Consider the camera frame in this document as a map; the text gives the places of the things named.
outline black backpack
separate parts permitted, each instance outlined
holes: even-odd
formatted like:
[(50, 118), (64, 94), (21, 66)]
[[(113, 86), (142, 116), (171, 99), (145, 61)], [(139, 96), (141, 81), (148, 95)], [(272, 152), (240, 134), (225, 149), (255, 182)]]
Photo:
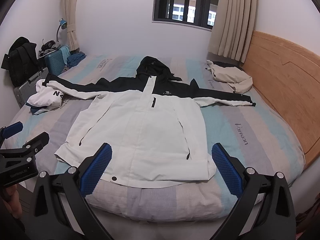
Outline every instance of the black backpack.
[(1, 68), (9, 70), (12, 84), (21, 86), (31, 76), (41, 70), (36, 57), (36, 44), (27, 38), (18, 38), (4, 55)]

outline mattress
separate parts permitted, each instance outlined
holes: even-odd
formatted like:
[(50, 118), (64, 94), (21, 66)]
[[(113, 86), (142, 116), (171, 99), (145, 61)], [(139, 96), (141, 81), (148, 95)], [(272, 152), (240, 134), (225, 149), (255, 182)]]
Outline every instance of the mattress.
[[(76, 67), (60, 75), (72, 83), (88, 84), (104, 77), (111, 81), (119, 76), (132, 77), (144, 56), (87, 56)], [(159, 58), (175, 76), (189, 83), (193, 78), (199, 87), (231, 92), (231, 88), (212, 79), (205, 61), (183, 58)], [(208, 154), (220, 142), (226, 151), (245, 167), (261, 174), (281, 171), (288, 183), (303, 171), (303, 150), (289, 125), (273, 111), (252, 88), (246, 95), (257, 105), (202, 107), (207, 135)], [(23, 123), (23, 131), (5, 141), (6, 148), (21, 147), (39, 133), (49, 133), (50, 141), (36, 155), (39, 171), (63, 173), (69, 166), (60, 162), (55, 151), (65, 142), (78, 114), (92, 102), (65, 96), (60, 108), (32, 115), (23, 106), (12, 123)], [(181, 221), (211, 220), (226, 216), (237, 198), (231, 195), (219, 173), (209, 181), (189, 182), (166, 188), (125, 187), (100, 180), (88, 203), (108, 212), (135, 220)]]

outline wooden headboard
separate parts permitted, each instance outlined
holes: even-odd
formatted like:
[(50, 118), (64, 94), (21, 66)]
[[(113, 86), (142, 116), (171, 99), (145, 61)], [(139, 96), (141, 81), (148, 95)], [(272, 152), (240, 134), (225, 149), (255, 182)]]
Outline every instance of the wooden headboard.
[(297, 135), (307, 168), (320, 155), (320, 57), (293, 42), (254, 31), (243, 69), (264, 101)]

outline jacket hood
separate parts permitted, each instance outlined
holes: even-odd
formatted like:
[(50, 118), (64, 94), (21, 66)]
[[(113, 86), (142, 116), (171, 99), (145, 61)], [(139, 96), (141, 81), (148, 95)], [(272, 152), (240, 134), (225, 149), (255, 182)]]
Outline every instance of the jacket hood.
[(176, 80), (182, 81), (181, 78), (175, 77), (171, 73), (170, 69), (163, 64), (161, 61), (154, 57), (146, 56), (140, 62), (139, 67), (137, 68), (137, 75), (148, 75), (148, 76), (161, 76), (162, 80)]

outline silver screw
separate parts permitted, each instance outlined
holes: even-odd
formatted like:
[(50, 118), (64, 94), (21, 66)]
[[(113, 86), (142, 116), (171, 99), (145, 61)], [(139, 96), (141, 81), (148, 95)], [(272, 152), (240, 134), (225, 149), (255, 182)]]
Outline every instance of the silver screw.
[(247, 168), (247, 173), (254, 174), (256, 171), (253, 168)]
[(77, 170), (76, 167), (70, 167), (70, 168), (68, 169), (68, 173), (74, 174), (74, 173), (76, 172), (76, 170)]
[(44, 178), (47, 175), (47, 173), (45, 171), (41, 171), (39, 174), (40, 178)]
[(284, 178), (284, 175), (282, 172), (277, 172), (277, 176), (279, 179), (283, 179)]

